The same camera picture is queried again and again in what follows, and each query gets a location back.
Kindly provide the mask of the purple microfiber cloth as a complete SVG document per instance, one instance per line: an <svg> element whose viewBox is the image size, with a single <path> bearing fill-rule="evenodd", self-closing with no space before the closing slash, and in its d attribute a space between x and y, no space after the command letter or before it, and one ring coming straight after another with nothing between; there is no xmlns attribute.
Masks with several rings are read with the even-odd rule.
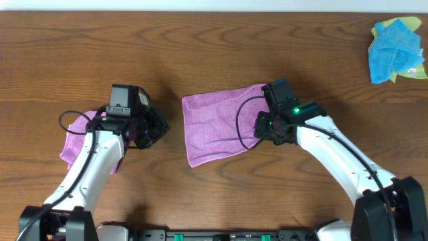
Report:
<svg viewBox="0 0 428 241"><path fill-rule="evenodd" d="M247 151L259 142L254 136L260 111L267 112L263 84L182 98L188 163L197 167Z"/></svg>

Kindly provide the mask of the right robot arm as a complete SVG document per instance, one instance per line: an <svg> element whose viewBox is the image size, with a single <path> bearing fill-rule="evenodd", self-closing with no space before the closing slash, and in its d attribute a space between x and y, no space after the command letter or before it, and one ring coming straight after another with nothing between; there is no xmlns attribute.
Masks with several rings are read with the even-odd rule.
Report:
<svg viewBox="0 0 428 241"><path fill-rule="evenodd" d="M350 198L350 221L315 231L317 240L427 240L423 188L413 177L397 178L347 139L316 102L301 103L288 81L262 86L269 110L259 112L255 136L275 145L301 146L337 180Z"/></svg>

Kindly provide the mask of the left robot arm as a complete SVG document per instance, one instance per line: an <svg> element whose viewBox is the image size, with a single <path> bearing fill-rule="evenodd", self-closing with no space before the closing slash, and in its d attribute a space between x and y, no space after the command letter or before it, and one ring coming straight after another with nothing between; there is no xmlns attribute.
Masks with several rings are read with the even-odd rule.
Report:
<svg viewBox="0 0 428 241"><path fill-rule="evenodd" d="M138 240L138 231L118 222L96 226L93 212L115 168L129 149L152 147L169 129L139 86L115 84L110 103L86 119L83 147L59 187L42 206L27 206L18 240Z"/></svg>

